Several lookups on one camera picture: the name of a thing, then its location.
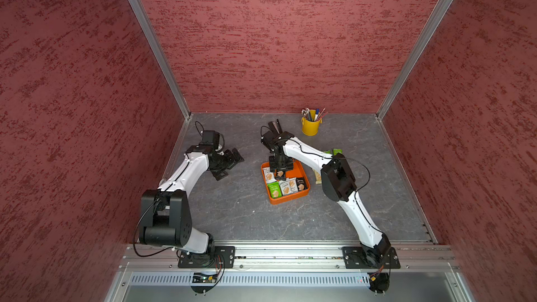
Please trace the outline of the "cream cookie pack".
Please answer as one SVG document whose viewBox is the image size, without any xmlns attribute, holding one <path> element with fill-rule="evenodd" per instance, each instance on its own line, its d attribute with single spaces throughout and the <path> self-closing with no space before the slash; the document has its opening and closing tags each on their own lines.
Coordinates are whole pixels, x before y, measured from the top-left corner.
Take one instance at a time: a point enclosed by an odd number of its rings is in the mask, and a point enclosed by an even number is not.
<svg viewBox="0 0 537 302">
<path fill-rule="evenodd" d="M 314 171 L 314 175 L 315 175 L 315 183 L 317 185 L 321 185 L 322 184 L 322 176 L 321 176 L 320 170 L 313 170 L 313 171 Z"/>
</svg>

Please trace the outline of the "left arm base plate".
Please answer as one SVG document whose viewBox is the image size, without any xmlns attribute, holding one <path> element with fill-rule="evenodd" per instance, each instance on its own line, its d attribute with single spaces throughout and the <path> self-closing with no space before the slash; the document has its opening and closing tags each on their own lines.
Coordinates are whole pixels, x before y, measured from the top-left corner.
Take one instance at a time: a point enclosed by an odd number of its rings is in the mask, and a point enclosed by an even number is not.
<svg viewBox="0 0 537 302">
<path fill-rule="evenodd" d="M 236 248 L 234 246 L 215 246 L 204 254 L 182 251 L 178 258 L 178 268 L 230 269 L 234 267 Z"/>
</svg>

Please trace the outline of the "orange storage box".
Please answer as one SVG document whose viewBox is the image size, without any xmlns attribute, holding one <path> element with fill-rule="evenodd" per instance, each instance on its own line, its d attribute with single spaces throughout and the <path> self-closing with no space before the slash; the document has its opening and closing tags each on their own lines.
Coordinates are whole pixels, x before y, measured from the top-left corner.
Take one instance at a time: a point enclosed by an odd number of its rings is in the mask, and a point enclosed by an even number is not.
<svg viewBox="0 0 537 302">
<path fill-rule="evenodd" d="M 261 165 L 261 172 L 262 172 L 263 177 L 264 177 L 264 173 L 263 173 L 262 169 L 264 167 L 269 167 L 269 163 L 266 162 L 266 163 L 263 163 L 263 165 Z M 273 205 L 282 204 L 282 203 L 285 203 L 285 202 L 288 202 L 288 201 L 292 201 L 292 200 L 307 196 L 309 191 L 310 191 L 310 182 L 309 182 L 309 180 L 308 180 L 308 178 L 306 176 L 306 172 L 305 172 L 302 164 L 299 161 L 297 161 L 297 160 L 293 161 L 293 169 L 291 171 L 286 171 L 286 176 L 287 176 L 287 180 L 293 179 L 293 178 L 295 178 L 295 179 L 296 178 L 305 178 L 308 188 L 306 190 L 304 190 L 304 191 L 301 191 L 301 192 L 298 191 L 295 194 L 291 194 L 291 195 L 287 195 L 287 196 L 282 195 L 282 197 L 280 197 L 278 199 L 272 199 L 270 197 L 267 184 L 265 184 L 265 188 L 266 188 L 266 191 L 267 191 L 269 201 Z"/>
</svg>

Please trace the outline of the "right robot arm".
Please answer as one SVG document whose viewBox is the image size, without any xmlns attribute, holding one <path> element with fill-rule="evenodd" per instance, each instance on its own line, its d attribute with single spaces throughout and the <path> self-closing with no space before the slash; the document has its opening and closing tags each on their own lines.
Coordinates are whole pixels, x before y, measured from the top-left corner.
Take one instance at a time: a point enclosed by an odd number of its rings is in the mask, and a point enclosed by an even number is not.
<svg viewBox="0 0 537 302">
<path fill-rule="evenodd" d="M 356 184 L 348 159 L 341 153 L 330 155 L 318 150 L 287 131 L 281 134 L 267 131 L 262 134 L 261 143 L 272 154 L 269 158 L 272 169 L 283 171 L 296 160 L 321 175 L 324 195 L 340 205 L 358 234 L 363 261 L 370 268 L 382 268 L 392 245 L 359 198 L 361 187 Z"/>
</svg>

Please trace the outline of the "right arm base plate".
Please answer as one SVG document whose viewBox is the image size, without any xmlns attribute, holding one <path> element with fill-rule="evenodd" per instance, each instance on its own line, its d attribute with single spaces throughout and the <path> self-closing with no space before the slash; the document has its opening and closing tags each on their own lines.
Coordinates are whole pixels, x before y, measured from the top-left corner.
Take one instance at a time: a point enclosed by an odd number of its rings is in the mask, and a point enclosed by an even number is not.
<svg viewBox="0 0 537 302">
<path fill-rule="evenodd" d="M 401 264 L 394 247 L 383 256 L 376 257 L 374 249 L 367 247 L 342 247 L 342 256 L 346 269 L 367 269 L 377 271 L 384 269 L 400 269 Z"/>
</svg>

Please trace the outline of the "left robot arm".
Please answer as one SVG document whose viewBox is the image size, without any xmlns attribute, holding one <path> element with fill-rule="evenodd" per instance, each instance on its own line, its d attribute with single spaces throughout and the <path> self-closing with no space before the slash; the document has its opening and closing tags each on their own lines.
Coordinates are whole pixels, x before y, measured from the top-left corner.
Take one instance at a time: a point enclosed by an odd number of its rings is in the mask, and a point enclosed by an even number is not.
<svg viewBox="0 0 537 302">
<path fill-rule="evenodd" d="M 195 229 L 189 196 L 205 172 L 216 180 L 228 175 L 244 159 L 234 148 L 217 152 L 209 145 L 193 145 L 183 163 L 156 190 L 147 190 L 141 198 L 141 217 L 134 242 L 156 247 L 176 247 L 184 252 L 206 254 L 213 246 L 210 234 Z"/>
</svg>

